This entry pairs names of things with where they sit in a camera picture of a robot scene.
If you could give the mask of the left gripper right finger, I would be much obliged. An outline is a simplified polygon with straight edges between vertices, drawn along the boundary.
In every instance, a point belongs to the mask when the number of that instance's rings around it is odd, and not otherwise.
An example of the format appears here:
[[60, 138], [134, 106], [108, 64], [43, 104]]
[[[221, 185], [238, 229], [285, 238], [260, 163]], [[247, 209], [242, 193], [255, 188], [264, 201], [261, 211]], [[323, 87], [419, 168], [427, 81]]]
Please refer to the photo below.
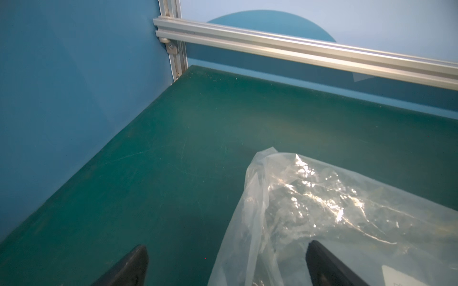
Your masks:
[[313, 286], [369, 286], [316, 240], [309, 243], [305, 261]]

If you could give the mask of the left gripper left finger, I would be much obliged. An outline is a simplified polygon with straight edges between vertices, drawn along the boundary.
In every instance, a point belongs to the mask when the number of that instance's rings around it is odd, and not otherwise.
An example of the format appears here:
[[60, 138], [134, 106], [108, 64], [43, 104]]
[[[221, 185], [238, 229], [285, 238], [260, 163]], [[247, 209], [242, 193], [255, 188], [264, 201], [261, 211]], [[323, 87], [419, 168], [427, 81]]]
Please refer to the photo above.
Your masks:
[[92, 286], [143, 286], [149, 255], [145, 245], [136, 245]]

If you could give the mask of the blue-zip bag with cabbages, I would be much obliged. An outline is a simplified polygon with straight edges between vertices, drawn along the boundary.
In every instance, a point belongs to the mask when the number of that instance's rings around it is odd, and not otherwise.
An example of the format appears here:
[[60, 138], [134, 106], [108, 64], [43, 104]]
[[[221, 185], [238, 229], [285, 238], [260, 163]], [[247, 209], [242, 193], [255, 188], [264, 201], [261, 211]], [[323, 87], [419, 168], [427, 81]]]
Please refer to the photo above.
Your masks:
[[371, 286], [458, 283], [457, 211], [269, 148], [246, 171], [209, 285], [309, 286], [314, 241]]

